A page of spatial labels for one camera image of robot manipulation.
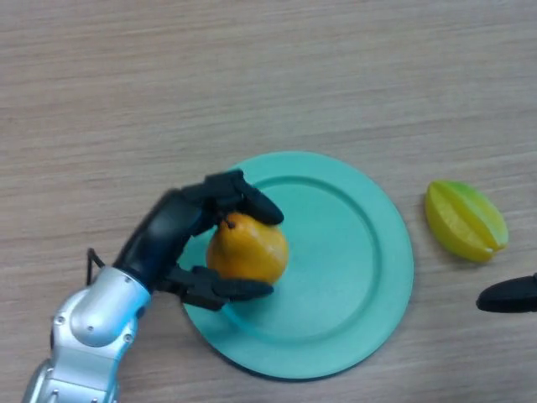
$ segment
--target wooden table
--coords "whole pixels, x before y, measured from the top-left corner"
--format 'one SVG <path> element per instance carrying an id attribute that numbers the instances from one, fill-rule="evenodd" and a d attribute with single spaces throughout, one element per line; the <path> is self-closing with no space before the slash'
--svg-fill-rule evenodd
<path id="1" fill-rule="evenodd" d="M 535 0 L 4 0 L 0 400 L 20 401 L 48 356 L 87 247 L 110 262 L 169 186 L 307 149 L 370 175 L 408 223 L 416 281 L 398 331 L 336 378 L 277 383 L 222 362 L 157 296 L 123 401 L 534 402 L 537 317 L 475 300 L 535 272 L 536 62 Z M 436 178 L 505 213 L 512 242 L 491 264 L 430 236 Z"/>

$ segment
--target teal plate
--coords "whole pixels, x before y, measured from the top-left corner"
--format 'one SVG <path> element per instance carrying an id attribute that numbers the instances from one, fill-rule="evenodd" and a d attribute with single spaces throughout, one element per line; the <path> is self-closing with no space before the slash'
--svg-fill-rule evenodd
<path id="1" fill-rule="evenodd" d="M 289 264 L 274 293 L 219 312 L 185 309 L 203 338 L 239 367 L 277 379 L 349 369 L 390 337 L 412 291 L 409 234 L 367 176 L 324 155 L 266 154 L 238 165 L 284 212 Z M 212 233 L 180 264 L 204 264 Z"/>

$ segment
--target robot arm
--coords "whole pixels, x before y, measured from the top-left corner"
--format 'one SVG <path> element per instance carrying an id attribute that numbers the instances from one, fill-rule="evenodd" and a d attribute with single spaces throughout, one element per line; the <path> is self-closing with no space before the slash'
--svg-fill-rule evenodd
<path id="1" fill-rule="evenodd" d="M 186 271 L 176 266 L 192 236 L 210 229 L 232 211 L 267 224 L 284 220 L 282 212 L 236 170 L 165 193 L 112 266 L 103 265 L 90 251 L 87 287 L 70 296 L 56 312 L 51 358 L 36 369 L 22 402 L 117 402 L 117 366 L 135 339 L 138 319 L 155 290 L 214 311 L 229 301 L 270 294 L 272 287 L 264 283 L 222 280 L 205 267 Z M 94 281 L 91 259 L 103 266 Z"/>

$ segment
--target pear stem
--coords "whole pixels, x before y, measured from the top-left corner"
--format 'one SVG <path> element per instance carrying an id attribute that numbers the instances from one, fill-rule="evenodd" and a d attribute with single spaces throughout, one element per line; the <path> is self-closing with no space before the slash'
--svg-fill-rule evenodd
<path id="1" fill-rule="evenodd" d="M 229 221 L 229 219 L 227 217 L 224 217 L 224 222 L 227 224 L 227 227 L 229 229 L 234 229 L 235 228 L 235 223 Z"/>

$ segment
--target black cable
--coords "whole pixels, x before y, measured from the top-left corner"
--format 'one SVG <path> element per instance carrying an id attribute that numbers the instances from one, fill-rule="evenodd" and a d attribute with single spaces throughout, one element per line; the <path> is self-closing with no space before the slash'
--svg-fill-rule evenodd
<path id="1" fill-rule="evenodd" d="M 87 250 L 87 267 L 86 267 L 86 286 L 91 284 L 91 280 L 93 278 L 93 263 L 95 263 L 99 269 L 102 269 L 104 266 L 104 262 L 99 258 L 94 248 L 89 248 Z"/>

